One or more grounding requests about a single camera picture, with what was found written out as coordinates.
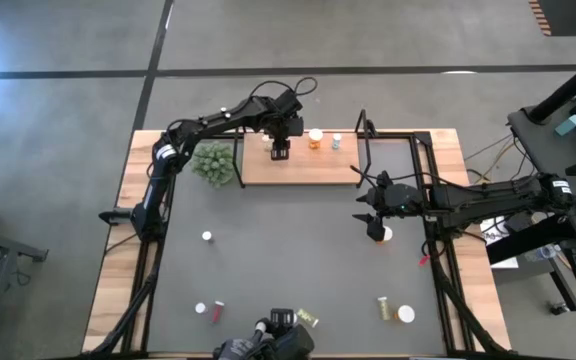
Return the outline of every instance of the wooden shelf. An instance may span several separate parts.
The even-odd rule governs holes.
[[[244,135],[242,180],[247,185],[357,184],[360,175],[357,134],[342,133],[339,149],[332,148],[333,132],[324,132],[319,149],[311,149],[308,135],[290,138],[290,158],[272,161],[264,151],[262,134]]]

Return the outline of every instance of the table leg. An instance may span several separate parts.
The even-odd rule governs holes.
[[[552,266],[552,271],[550,272],[550,277],[552,281],[554,281],[555,285],[557,286],[557,290],[564,298],[564,302],[566,303],[566,307],[570,311],[576,311],[576,297],[575,294],[572,292],[570,286],[566,282],[564,275],[561,273],[559,269],[559,264],[557,264],[557,259],[552,258],[548,259],[550,262],[550,266]]]

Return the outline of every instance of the green plant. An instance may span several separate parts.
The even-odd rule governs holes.
[[[234,173],[230,146],[214,142],[198,147],[192,159],[192,172],[216,188],[230,181]]]

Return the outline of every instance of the wooden table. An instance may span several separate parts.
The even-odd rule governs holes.
[[[352,132],[352,130],[334,130],[336,132]],[[442,178],[461,185],[469,185],[466,167],[455,129],[381,129],[380,132],[428,131],[431,133],[435,161]],[[130,153],[123,175],[117,206],[134,207],[142,200],[148,178],[146,168],[151,162],[152,145],[159,139],[161,131],[136,131],[130,146]],[[473,226],[470,232],[478,233]],[[110,231],[107,247],[130,236],[134,230],[130,225],[113,227]],[[510,340],[506,330],[497,289],[488,262],[485,245],[474,238],[464,236],[454,241],[459,274],[464,289],[465,300],[482,326],[491,334],[497,343],[504,348],[510,348]],[[117,320],[126,309],[133,285],[133,277],[139,252],[139,240],[132,239],[115,248],[104,257],[97,291],[95,294],[88,329],[86,331],[83,351],[94,349],[115,326]],[[149,300],[142,306],[133,336],[133,348],[139,348],[143,329],[144,313]],[[454,307],[450,306],[450,319],[455,334],[456,347],[463,349],[459,317]],[[166,354],[167,356],[184,356],[185,354]]]

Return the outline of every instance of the red and white object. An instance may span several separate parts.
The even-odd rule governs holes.
[[[224,304],[221,301],[215,301],[215,307],[212,311],[212,323],[216,324],[217,322],[219,322],[219,318],[221,317],[221,312],[224,309],[224,306],[226,304]]]

